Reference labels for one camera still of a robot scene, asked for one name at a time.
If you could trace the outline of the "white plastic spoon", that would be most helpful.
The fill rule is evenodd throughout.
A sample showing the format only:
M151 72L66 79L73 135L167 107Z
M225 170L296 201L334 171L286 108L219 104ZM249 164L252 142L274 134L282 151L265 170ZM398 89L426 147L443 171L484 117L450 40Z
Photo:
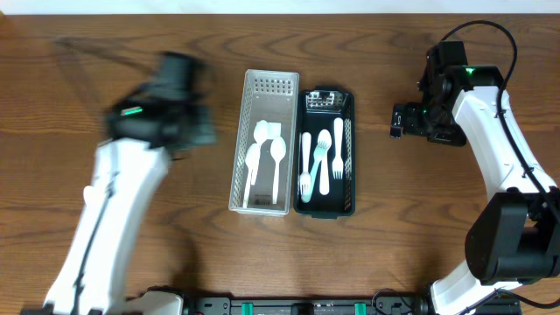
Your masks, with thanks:
M83 199L86 207L96 207L98 204L98 191L94 186L87 185L83 189Z
M286 154L286 143L281 136L277 136L273 139L270 146L270 154L275 161L275 170L273 178L272 187L272 203L277 204L278 192L279 192L279 165Z
M242 207L247 208L249 203L249 193L251 182L253 178L253 173L257 165L257 159L260 153L260 146L257 143L253 143L249 146L246 157L245 157L245 164L248 167L248 175L246 179L246 185L244 189L244 196Z
M256 155L255 155L255 162L254 162L254 170L251 178L252 186L256 184L256 178L257 178L258 167L259 167L260 156L261 156L261 148L263 143L268 139L268 134L269 134L268 127L269 127L268 122L266 120L261 120L256 124L254 129Z
M319 192L327 195L330 192L329 172L328 172L328 151L332 146L332 136L327 129L322 129L318 134L318 141L325 146L325 154L321 160L321 171L319 176Z

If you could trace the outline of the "white plastic fork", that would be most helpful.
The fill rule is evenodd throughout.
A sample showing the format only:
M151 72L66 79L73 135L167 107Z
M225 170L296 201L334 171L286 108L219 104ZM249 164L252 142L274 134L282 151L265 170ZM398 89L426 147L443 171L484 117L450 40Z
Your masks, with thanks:
M332 173L334 179L342 179L343 161L342 161L342 136L343 136L343 120L335 118L333 121L334 142L335 142L335 158L332 161Z
M309 159L311 154L312 136L309 132L304 132L301 138L302 144L302 172L299 178L301 195L306 195L311 185L311 175L309 173Z

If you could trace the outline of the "pale green plastic fork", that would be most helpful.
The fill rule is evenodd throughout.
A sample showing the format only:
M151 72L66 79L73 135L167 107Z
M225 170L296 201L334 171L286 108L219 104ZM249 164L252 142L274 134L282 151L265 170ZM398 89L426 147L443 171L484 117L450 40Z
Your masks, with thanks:
M323 158L326 156L327 151L330 149L330 147L331 145L327 142L318 142L318 144L315 147L315 150L313 152L313 166L311 168L311 173L310 173L311 183L301 196L301 200L304 203L309 203L312 198L312 192L314 189L319 165L323 160Z

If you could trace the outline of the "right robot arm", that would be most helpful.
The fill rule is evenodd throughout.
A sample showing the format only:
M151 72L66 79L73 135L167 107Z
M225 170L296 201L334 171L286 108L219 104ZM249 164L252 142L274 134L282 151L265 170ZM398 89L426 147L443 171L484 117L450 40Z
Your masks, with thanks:
M488 203L465 238L465 259L435 281L423 314L469 314L523 285L559 274L559 188L537 162L496 66L469 66L460 41L426 53L420 102L393 108L390 135L469 144Z

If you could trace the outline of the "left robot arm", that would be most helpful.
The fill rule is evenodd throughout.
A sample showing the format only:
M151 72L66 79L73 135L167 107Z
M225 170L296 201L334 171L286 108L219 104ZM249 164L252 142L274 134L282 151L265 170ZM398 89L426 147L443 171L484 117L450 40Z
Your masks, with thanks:
M151 79L103 115L107 140L95 152L91 183L66 260L40 306L23 314L186 314L187 297L163 286L128 297L126 277L139 228L176 153L216 140L201 59L163 52Z

